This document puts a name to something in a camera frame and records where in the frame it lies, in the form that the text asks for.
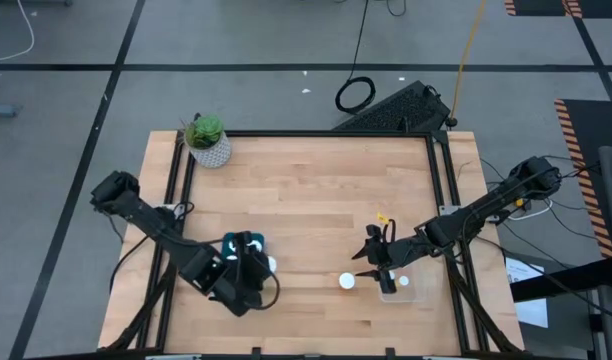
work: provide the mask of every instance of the white ball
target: white ball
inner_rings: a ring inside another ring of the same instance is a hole
[[[408,276],[401,276],[401,277],[399,278],[399,283],[400,283],[402,286],[406,286],[406,285],[410,284],[410,280],[408,280]]]
[[[339,276],[339,285],[344,289],[352,289],[355,286],[355,276],[351,273],[343,273]]]

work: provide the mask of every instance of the succulent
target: succulent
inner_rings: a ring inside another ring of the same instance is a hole
[[[224,131],[224,125],[215,115],[195,115],[195,119],[186,126],[184,136],[186,143],[195,149],[208,149],[215,145]]]

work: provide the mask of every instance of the white cable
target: white cable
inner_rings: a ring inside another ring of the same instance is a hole
[[[19,11],[21,11],[22,16],[24,17],[24,20],[26,21],[26,25],[28,25],[28,31],[30,32],[30,46],[28,47],[28,49],[22,52],[0,58],[0,61],[10,60],[12,58],[24,55],[28,53],[29,51],[31,51],[33,47],[35,46],[35,33],[33,32],[33,27],[30,25],[30,21],[28,21],[28,17],[26,17],[26,12],[24,12],[24,7],[22,6],[22,0],[17,0],[17,5],[19,5]]]
[[[512,221],[520,221],[520,220],[530,219],[530,218],[532,218],[532,217],[535,217],[535,216],[538,216],[538,215],[541,215],[541,214],[545,214],[545,213],[547,213],[548,211],[550,211],[550,208],[552,208],[552,207],[553,207],[553,201],[552,201],[551,199],[548,199],[548,202],[549,202],[549,203],[548,203],[548,207],[547,207],[546,209],[544,209],[544,210],[538,211],[538,212],[533,213],[533,214],[530,214],[530,215],[520,216],[520,217],[518,217],[518,218],[514,218],[514,217],[512,217],[512,216],[509,216],[509,217],[508,217],[508,220],[512,220]]]

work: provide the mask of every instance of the white paper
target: white paper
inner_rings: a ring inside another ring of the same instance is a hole
[[[544,271],[544,268],[541,266],[531,265],[536,269]],[[508,281],[510,283],[542,275],[534,269],[531,269],[526,264],[511,258],[506,258],[506,274],[508,274]],[[548,309],[546,307],[546,299],[516,303],[515,310],[517,311],[517,319],[519,321],[526,324],[548,328]]]

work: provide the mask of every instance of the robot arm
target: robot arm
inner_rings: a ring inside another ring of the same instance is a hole
[[[559,190],[559,169],[544,158],[531,157],[510,171],[488,194],[450,215],[434,217],[417,226],[415,235],[387,242],[376,225],[367,226],[369,239],[353,257],[368,257],[378,271],[404,267],[424,256],[439,256],[457,242],[470,242],[486,222],[520,198],[543,200]]]
[[[96,211],[121,216],[160,244],[179,276],[204,296],[210,295],[236,316],[261,308],[259,291],[270,276],[268,257],[249,249],[250,232],[235,234],[234,243],[240,251],[238,260],[230,261],[209,244],[184,239],[174,228],[172,211],[152,208],[140,199],[139,183],[128,173],[113,172],[92,195]]]

